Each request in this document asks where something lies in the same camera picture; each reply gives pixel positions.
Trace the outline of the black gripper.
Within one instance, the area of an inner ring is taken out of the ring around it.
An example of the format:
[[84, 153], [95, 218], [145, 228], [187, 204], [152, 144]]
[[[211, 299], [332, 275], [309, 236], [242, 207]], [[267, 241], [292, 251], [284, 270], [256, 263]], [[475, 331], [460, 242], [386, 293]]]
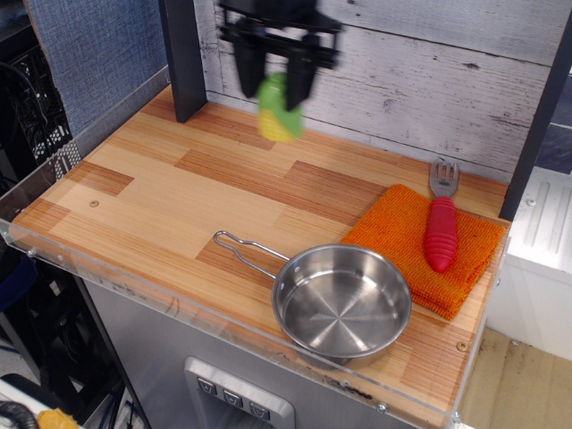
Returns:
[[286, 108], [309, 98], [316, 68], [337, 64], [342, 24], [320, 11], [318, 1], [220, 1], [222, 39], [231, 43], [240, 88], [256, 95], [268, 55], [288, 58]]

